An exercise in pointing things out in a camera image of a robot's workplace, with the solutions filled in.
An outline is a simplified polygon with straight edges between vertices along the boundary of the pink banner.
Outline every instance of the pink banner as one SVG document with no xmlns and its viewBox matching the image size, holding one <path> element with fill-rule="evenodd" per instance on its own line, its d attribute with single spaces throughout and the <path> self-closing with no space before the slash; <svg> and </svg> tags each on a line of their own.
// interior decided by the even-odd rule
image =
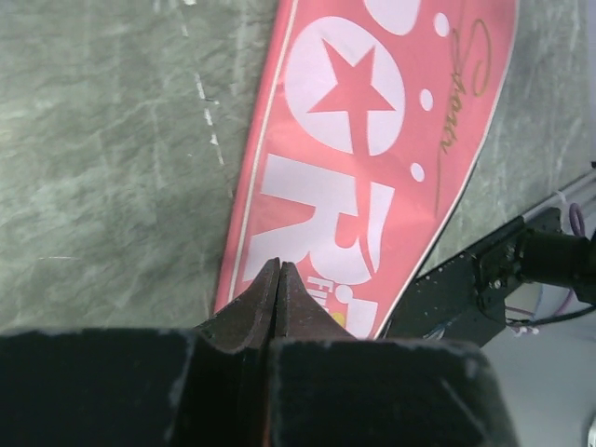
<svg viewBox="0 0 596 447">
<path fill-rule="evenodd" d="M 281 0 L 216 310 L 279 257 L 378 335 L 466 186 L 516 18 L 516 0 Z"/>
</svg>

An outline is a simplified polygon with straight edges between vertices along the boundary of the gold handwriting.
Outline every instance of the gold handwriting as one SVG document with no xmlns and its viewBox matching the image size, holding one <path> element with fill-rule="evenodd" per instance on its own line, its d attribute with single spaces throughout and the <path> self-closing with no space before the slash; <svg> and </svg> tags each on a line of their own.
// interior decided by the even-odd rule
<svg viewBox="0 0 596 447">
<path fill-rule="evenodd" d="M 451 73 L 451 88 L 448 104 L 447 116 L 443 122 L 443 132 L 440 140 L 440 148 L 444 153 L 447 153 L 455 142 L 457 142 L 457 117 L 463 108 L 462 96 L 467 95 L 467 89 L 464 86 L 463 74 L 467 67 L 467 58 L 475 39 L 483 39 L 486 44 L 486 53 L 479 57 L 474 66 L 472 73 L 471 93 L 475 97 L 480 97 L 484 94 L 488 86 L 491 75 L 491 62 L 493 56 L 493 48 L 491 43 L 491 36 L 484 20 L 476 19 L 470 28 L 470 38 L 467 42 L 465 51 L 462 52 L 461 34 L 459 30 L 453 30 L 453 46 L 452 46 L 452 73 Z"/>
</svg>

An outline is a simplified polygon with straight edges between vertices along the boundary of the green marble surface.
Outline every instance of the green marble surface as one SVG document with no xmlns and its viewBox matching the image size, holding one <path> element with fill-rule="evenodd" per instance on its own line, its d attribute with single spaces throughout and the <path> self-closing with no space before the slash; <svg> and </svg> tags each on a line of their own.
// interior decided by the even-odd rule
<svg viewBox="0 0 596 447">
<path fill-rule="evenodd" d="M 585 6 L 521 1 L 489 137 L 427 268 L 588 170 Z M 275 8 L 0 3 L 0 330 L 209 315 Z"/>
</svg>

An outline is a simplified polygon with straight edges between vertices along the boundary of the white streak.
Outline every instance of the white streak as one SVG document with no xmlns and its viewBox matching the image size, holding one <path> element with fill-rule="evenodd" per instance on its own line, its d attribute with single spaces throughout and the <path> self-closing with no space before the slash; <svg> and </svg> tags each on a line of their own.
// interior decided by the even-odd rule
<svg viewBox="0 0 596 447">
<path fill-rule="evenodd" d="M 62 261 L 80 261 L 81 258 L 74 258 L 73 256 L 48 256 L 47 258 L 37 258 L 39 261 L 46 259 L 58 259 Z"/>
<path fill-rule="evenodd" d="M 203 83 L 201 82 L 201 76 L 198 75 L 198 73 L 195 73 L 195 83 L 196 83 L 196 89 L 198 90 L 198 97 L 201 100 L 205 100 L 205 90 L 203 89 Z"/>
<path fill-rule="evenodd" d="M 207 121 L 207 124 L 209 126 L 213 126 L 213 119 L 211 118 L 211 112 L 209 111 L 209 109 L 205 109 L 205 121 Z"/>
</svg>

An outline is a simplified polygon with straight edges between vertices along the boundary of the purple cable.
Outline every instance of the purple cable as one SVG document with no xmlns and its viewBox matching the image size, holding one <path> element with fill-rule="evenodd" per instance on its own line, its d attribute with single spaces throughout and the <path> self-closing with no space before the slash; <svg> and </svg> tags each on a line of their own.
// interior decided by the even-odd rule
<svg viewBox="0 0 596 447">
<path fill-rule="evenodd" d="M 586 235 L 586 223 L 584 222 L 584 215 L 581 212 L 581 208 L 576 203 L 572 203 L 569 206 L 569 224 L 571 225 L 571 231 L 574 236 L 585 236 Z M 576 293 L 573 289 L 569 289 L 567 296 L 563 300 L 562 304 L 555 311 L 554 315 L 560 315 L 567 308 L 567 306 L 573 301 Z"/>
<path fill-rule="evenodd" d="M 571 224 L 571 231 L 574 236 L 586 235 L 586 223 L 584 222 L 584 215 L 579 208 L 579 205 L 572 203 L 569 206 L 569 224 Z"/>
</svg>

